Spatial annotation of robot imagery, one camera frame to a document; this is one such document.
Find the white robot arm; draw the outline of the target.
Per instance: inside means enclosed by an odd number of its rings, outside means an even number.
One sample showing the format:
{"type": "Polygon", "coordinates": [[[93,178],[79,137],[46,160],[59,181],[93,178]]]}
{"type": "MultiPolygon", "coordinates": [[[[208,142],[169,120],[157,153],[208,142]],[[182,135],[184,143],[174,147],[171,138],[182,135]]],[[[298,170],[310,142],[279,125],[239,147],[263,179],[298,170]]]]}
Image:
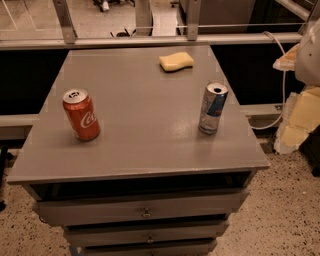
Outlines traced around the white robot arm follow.
{"type": "Polygon", "coordinates": [[[299,44],[274,62],[273,68],[294,71],[297,80],[320,86],[320,19],[304,34],[299,44]]]}

